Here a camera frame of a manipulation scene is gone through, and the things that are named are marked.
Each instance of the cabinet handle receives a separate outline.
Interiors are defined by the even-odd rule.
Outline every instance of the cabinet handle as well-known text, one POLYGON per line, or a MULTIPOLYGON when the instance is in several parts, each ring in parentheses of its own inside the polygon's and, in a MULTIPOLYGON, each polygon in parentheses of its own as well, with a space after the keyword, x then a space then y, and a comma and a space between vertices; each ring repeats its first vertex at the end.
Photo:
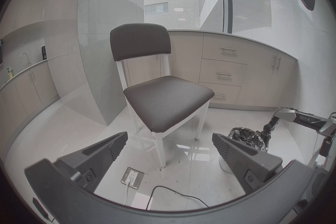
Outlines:
POLYGON ((226 74, 226 73, 217 73, 217 75, 232 75, 232 74, 226 74))
POLYGON ((277 60, 277 56, 274 57, 274 64, 272 66, 272 69, 274 69, 274 66, 275 66, 275 61, 277 60))
POLYGON ((278 65, 278 67, 276 68, 277 70, 279 70, 280 61, 281 61, 281 57, 279 58, 279 65, 278 65))
POLYGON ((235 50, 235 49, 229 49, 229 48, 221 48, 222 50, 233 50, 233 51, 238 51, 238 50, 235 50))

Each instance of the black plastic bag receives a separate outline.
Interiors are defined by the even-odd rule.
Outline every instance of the black plastic bag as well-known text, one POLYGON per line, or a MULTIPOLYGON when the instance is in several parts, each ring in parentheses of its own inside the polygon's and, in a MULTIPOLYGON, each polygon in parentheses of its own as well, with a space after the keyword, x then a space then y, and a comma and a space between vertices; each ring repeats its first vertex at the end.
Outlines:
POLYGON ((242 142, 248 146, 257 148, 261 151, 267 152, 267 148, 260 136, 260 132, 255 132, 247 128, 236 127, 230 131, 229 138, 242 142))

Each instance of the white floor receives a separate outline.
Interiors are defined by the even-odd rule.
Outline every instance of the white floor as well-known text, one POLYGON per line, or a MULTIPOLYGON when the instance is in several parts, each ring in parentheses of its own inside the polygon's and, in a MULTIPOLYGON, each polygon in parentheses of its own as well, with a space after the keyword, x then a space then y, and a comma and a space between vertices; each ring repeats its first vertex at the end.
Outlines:
MULTIPOLYGON (((244 195, 236 178, 221 170, 219 154, 211 142, 212 133, 227 135, 233 127, 262 130, 271 116, 272 112, 209 108, 199 141, 194 139, 199 120, 197 116, 163 139, 167 166, 160 170, 150 131, 138 118, 140 132, 137 133, 127 108, 106 127, 78 114, 58 100, 19 134, 8 152, 5 168, 22 197, 33 207, 32 197, 35 194, 24 175, 24 168, 42 158, 54 162, 62 155, 127 131, 128 141, 124 149, 111 165, 95 194, 123 203, 125 185, 120 180, 126 168, 131 167, 145 175, 138 190, 129 188, 126 205, 131 206, 134 202, 140 203, 140 207, 146 206, 152 189, 163 185, 196 196, 212 206, 244 195)), ((282 122, 279 122, 272 133, 268 152, 281 157, 283 166, 292 159, 303 162, 294 139, 282 122)), ((162 188, 155 190, 150 207, 151 210, 164 211, 198 208, 204 208, 200 201, 162 188)))

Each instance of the white countertop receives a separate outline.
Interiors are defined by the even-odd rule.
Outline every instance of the white countertop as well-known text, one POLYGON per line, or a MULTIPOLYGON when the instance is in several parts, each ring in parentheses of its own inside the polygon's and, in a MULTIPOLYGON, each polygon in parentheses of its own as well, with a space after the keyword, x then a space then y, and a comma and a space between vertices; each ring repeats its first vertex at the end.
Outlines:
POLYGON ((265 45, 265 46, 268 46, 270 48, 273 48, 275 50, 278 50, 278 51, 281 51, 283 52, 284 54, 287 54, 288 56, 291 56, 292 58, 294 58, 295 60, 297 60, 296 57, 294 57, 293 55, 290 55, 289 53, 287 53, 286 51, 283 51, 283 50, 280 50, 272 45, 269 45, 269 44, 266 44, 266 43, 263 43, 263 42, 260 42, 260 41, 257 41, 257 40, 253 40, 253 39, 250 39, 250 38, 247 38, 247 37, 242 37, 242 36, 238 36, 236 34, 232 34, 232 33, 221 33, 221 32, 215 32, 215 31, 207 31, 207 30, 183 30, 183 29, 172 29, 172 30, 168 30, 168 32, 199 32, 199 33, 215 33, 215 34, 222 34, 222 35, 225 35, 225 36, 230 36, 230 37, 237 37, 237 38, 241 38, 241 39, 246 39, 246 40, 249 40, 249 41, 253 41, 255 43, 259 43, 261 45, 265 45))
POLYGON ((27 71, 28 69, 30 69, 30 68, 32 68, 32 67, 34 67, 34 66, 36 66, 36 65, 38 65, 38 64, 40 64, 40 63, 46 62, 47 60, 43 60, 43 61, 41 61, 41 62, 35 63, 35 64, 33 64, 32 66, 30 66, 30 67, 28 67, 28 68, 22 70, 20 73, 16 74, 16 75, 13 76, 10 80, 8 80, 4 85, 2 85, 2 87, 0 87, 0 90, 1 90, 4 86, 6 86, 9 82, 11 82, 14 78, 16 78, 18 75, 22 74, 24 71, 27 71))

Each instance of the chair leg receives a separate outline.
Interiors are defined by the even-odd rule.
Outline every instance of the chair leg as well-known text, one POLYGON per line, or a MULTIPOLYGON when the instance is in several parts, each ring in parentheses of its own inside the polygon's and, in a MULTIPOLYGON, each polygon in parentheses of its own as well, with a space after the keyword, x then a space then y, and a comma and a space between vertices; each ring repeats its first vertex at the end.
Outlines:
POLYGON ((205 118, 207 116, 209 103, 210 103, 210 100, 204 105, 204 108, 201 111, 201 118, 200 118, 199 123, 198 123, 197 133, 196 133, 196 137, 195 137, 196 140, 199 139, 200 134, 202 132, 203 124, 204 124, 205 118))
POLYGON ((154 144, 156 147, 156 152, 157 155, 159 156, 159 161, 161 168, 166 167, 166 159, 165 159, 165 154, 163 152, 163 142, 162 142, 162 133, 154 133, 152 132, 153 139, 154 139, 154 144))
POLYGON ((139 132, 140 130, 139 130, 139 126, 138 126, 138 123, 137 123, 137 118, 135 117, 135 111, 132 108, 132 106, 129 104, 127 99, 126 99, 126 103, 127 103, 128 109, 129 109, 129 113, 131 114, 131 118, 132 118, 132 121, 134 123, 135 130, 137 132, 139 132))

